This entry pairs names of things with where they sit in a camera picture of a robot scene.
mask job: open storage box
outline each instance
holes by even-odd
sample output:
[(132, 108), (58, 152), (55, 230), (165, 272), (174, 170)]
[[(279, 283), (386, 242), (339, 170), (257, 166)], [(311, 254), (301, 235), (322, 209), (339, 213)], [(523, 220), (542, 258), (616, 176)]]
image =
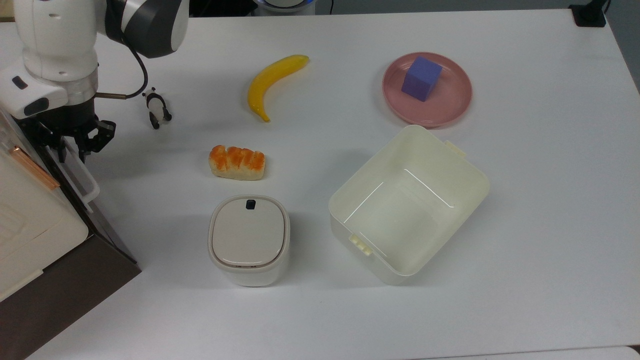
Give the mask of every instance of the open storage box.
[(480, 170), (411, 125), (333, 194), (331, 227), (380, 280), (400, 284), (440, 250), (488, 192)]

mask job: yellow banana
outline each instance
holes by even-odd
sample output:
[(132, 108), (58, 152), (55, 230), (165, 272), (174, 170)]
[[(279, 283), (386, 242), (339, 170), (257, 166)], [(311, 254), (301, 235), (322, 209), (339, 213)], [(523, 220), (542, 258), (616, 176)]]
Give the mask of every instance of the yellow banana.
[(309, 57), (305, 55), (291, 55), (278, 60), (260, 71), (249, 86), (247, 101), (249, 108), (258, 114), (265, 122), (269, 122), (269, 117), (264, 112), (264, 94), (276, 81), (291, 75), (302, 69), (309, 62)]

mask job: purple cube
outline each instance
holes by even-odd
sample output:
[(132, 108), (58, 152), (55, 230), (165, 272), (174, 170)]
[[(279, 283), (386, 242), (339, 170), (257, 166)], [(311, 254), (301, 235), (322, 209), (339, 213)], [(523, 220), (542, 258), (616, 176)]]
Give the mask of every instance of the purple cube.
[(442, 66), (418, 56), (404, 76), (402, 92), (420, 101), (426, 101), (436, 86), (441, 71)]

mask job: toy bread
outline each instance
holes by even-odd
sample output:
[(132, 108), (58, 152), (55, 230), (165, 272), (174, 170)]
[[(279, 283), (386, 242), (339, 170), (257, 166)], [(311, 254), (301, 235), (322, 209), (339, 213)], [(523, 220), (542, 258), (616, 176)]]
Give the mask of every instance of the toy bread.
[(265, 157), (259, 151), (224, 145), (209, 153), (209, 166), (215, 176), (236, 180), (260, 180), (264, 175)]

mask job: round plate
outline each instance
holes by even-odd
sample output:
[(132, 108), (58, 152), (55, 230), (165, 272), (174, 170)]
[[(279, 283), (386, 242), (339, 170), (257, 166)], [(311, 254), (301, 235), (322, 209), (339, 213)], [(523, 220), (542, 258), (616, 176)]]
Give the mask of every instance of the round plate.
[[(440, 78), (426, 101), (402, 92), (402, 84), (413, 61), (421, 56), (442, 66)], [(382, 79), (382, 92), (396, 115), (411, 124), (436, 127), (458, 120), (471, 103), (471, 81), (451, 59), (434, 53), (412, 53), (394, 61)]]

